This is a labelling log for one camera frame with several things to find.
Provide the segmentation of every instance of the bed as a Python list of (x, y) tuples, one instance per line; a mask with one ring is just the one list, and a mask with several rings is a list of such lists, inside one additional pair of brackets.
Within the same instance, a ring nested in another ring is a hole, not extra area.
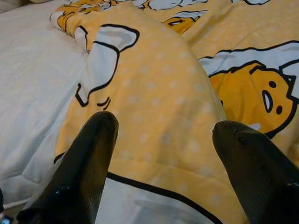
[(86, 120), (108, 110), (120, 129), (98, 222), (245, 223), (211, 131), (240, 121), (298, 165), (298, 9), (54, 0), (0, 15), (6, 206), (25, 202)]

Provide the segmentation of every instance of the white bedsheet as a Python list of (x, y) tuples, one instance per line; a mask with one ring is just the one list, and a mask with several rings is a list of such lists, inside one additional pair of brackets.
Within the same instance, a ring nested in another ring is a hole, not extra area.
[(5, 207), (26, 201), (52, 166), (86, 53), (53, 28), (62, 0), (0, 14), (0, 187)]

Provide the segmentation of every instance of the cartoon eye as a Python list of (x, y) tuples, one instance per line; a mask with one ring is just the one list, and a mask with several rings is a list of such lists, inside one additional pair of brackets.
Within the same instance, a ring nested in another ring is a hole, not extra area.
[(276, 83), (273, 82), (273, 81), (270, 81), (270, 82), (269, 82), (269, 86), (270, 86), (271, 88), (276, 88)]
[(282, 106), (278, 106), (278, 107), (276, 108), (276, 113), (277, 113), (278, 115), (280, 115), (280, 114), (282, 113)]
[(178, 24), (180, 24), (182, 22), (184, 22), (184, 20), (178, 20), (178, 21), (170, 22), (170, 23), (168, 23), (168, 25), (175, 26), (175, 25), (178, 25)]

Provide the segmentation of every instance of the cartoon egg yolk character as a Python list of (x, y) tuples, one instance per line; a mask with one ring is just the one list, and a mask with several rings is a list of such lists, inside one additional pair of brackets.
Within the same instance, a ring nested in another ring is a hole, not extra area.
[(194, 12), (179, 12), (173, 17), (164, 21), (163, 24), (173, 29), (179, 34), (183, 34), (187, 29), (189, 29), (204, 13), (203, 11)]
[(269, 138), (293, 118), (297, 104), (287, 97), (290, 81), (259, 62), (210, 77), (229, 120), (242, 122)]

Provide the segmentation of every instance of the cartoon mouth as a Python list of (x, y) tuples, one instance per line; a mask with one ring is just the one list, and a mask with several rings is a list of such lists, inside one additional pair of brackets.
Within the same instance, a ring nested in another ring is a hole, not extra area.
[(270, 113), (272, 111), (272, 109), (273, 109), (273, 99), (272, 99), (272, 96), (266, 90), (262, 91), (262, 96), (263, 96), (263, 104), (265, 106), (266, 112)]

